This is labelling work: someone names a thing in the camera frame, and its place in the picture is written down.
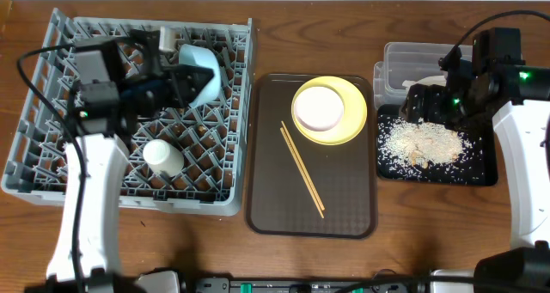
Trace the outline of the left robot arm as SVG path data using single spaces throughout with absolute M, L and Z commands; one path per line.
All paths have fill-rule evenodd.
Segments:
M 119 195 L 131 138 L 165 108 L 195 108 L 221 91 L 220 66 L 206 48 L 178 45 L 168 27 L 133 29 L 70 45 L 78 80 L 59 117 L 68 167 L 58 242 L 40 292 L 181 292 L 173 269 L 122 274 Z

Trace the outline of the white cup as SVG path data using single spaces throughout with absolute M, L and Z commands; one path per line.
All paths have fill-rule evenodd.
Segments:
M 155 174 L 165 174 L 169 177 L 179 174 L 185 165 L 183 154 L 172 144 L 161 139 L 149 141 L 144 146 L 143 157 Z

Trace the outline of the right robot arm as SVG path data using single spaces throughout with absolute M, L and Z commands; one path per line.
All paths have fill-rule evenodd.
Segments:
M 454 131 L 491 127 L 504 156 L 511 205 L 510 250 L 481 260 L 474 277 L 524 289 L 549 288 L 549 70 L 526 65 L 517 28 L 474 36 L 441 58 L 445 85 L 415 83 L 400 116 Z

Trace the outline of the white bowl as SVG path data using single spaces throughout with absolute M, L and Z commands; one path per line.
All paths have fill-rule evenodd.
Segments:
M 300 125 L 311 131 L 328 131 L 343 118 L 344 103 L 332 89 L 314 86 L 297 95 L 293 113 Z

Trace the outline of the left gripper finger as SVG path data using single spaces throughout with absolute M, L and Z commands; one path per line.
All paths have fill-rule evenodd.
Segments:
M 212 69 L 179 64 L 163 69 L 168 95 L 165 107 L 197 107 L 205 98 L 206 87 L 214 78 Z
M 176 38 L 174 29 L 166 26 L 160 27 L 158 48 L 160 52 L 176 51 Z

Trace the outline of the yellow plate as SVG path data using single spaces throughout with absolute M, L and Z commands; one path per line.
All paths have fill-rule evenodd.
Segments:
M 341 121 L 328 131 L 311 131 L 298 123 L 293 113 L 294 100 L 307 88 L 321 86 L 335 91 L 344 103 L 344 115 Z M 305 82 L 294 94 L 290 104 L 291 118 L 295 127 L 307 139 L 322 145 L 339 145 L 355 138 L 364 128 L 368 107 L 364 95 L 357 86 L 348 80 L 336 76 L 318 76 Z

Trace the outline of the light blue bowl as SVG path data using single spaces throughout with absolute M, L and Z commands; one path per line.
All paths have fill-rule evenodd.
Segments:
M 214 53 L 203 47 L 184 44 L 179 52 L 179 64 L 191 70 L 192 87 L 196 90 L 190 108 L 215 101 L 222 90 L 220 66 Z

